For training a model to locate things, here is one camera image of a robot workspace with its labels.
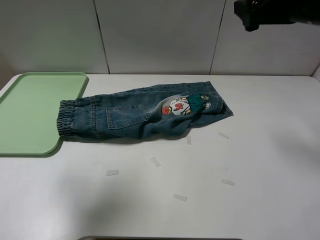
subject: paper scrap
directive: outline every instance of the paper scrap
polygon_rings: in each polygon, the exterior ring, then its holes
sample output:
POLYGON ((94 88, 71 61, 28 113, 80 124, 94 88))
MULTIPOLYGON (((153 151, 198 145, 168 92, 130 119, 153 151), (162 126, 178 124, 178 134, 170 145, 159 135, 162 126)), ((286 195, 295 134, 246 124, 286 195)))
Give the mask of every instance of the paper scrap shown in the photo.
POLYGON ((223 134, 222 132, 219 132, 219 135, 220 135, 221 137, 224 137, 225 139, 229 139, 229 137, 228 137, 227 135, 223 134))
POLYGON ((186 136, 186 143, 191 145, 191 136, 186 136))
POLYGON ((108 170, 108 171, 106 171, 106 175, 107 176, 117 175, 117 174, 119 174, 119 170, 118 169, 117 170, 108 170))
POLYGON ((186 196, 181 196, 181 195, 178 195, 178 194, 173 194, 173 198, 174 199, 178 199, 180 201, 184 201, 184 202, 187 201, 187 197, 186 196))
POLYGON ((153 163, 153 165, 156 168, 161 166, 161 164, 157 161, 157 159, 155 157, 151 158, 150 161, 153 163))
POLYGON ((221 179, 221 183, 228 184, 228 185, 231 185, 231 186, 235 185, 234 181, 230 181, 230 180, 227 180, 227 179, 224 179, 224 178, 221 179))

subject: cartoon character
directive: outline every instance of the cartoon character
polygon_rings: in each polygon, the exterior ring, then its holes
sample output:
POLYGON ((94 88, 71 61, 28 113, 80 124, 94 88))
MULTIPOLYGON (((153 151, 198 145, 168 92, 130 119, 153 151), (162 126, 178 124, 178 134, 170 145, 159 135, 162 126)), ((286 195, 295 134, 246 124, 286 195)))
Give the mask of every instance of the cartoon character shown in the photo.
POLYGON ((208 96, 199 93, 178 97, 172 100, 169 106, 162 108, 162 114, 167 115, 173 113, 175 116, 183 116, 189 114, 191 111, 201 112, 204 109, 210 108, 210 102, 204 103, 204 101, 207 100, 209 100, 208 96))

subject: black object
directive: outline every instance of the black object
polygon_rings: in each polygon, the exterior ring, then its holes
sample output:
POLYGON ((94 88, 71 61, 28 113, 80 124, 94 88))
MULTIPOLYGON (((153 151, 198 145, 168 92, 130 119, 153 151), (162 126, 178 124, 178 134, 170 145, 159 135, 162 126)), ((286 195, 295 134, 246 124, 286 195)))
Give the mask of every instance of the black object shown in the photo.
POLYGON ((252 32, 259 25, 294 24, 320 25, 320 0, 237 0, 234 13, 245 30, 252 32))

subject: jeans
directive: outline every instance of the jeans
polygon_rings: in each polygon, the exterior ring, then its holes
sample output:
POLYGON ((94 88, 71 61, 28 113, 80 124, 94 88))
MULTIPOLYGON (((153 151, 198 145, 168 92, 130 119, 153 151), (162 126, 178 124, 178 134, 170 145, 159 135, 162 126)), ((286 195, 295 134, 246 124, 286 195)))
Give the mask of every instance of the jeans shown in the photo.
POLYGON ((175 137, 229 116, 232 111, 209 81, 165 84, 63 100, 57 129, 61 137, 82 140, 175 137))

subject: white table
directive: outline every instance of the white table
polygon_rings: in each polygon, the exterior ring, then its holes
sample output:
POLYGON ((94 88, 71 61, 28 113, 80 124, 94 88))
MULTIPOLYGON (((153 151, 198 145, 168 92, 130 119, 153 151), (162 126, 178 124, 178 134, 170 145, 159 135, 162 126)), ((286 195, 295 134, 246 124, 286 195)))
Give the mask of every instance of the white table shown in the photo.
POLYGON ((48 158, 0 158, 0 239, 320 239, 317 80, 306 76, 88 77, 84 96, 211 81, 234 116, 192 129, 192 145, 186 138, 66 141, 48 158), (152 165, 152 157, 160 167, 152 165), (119 169, 119 175, 106 176, 107 170, 114 169, 119 169), (222 178, 235 186, 222 184, 222 178), (186 196, 187 201, 174 199, 173 194, 186 196))

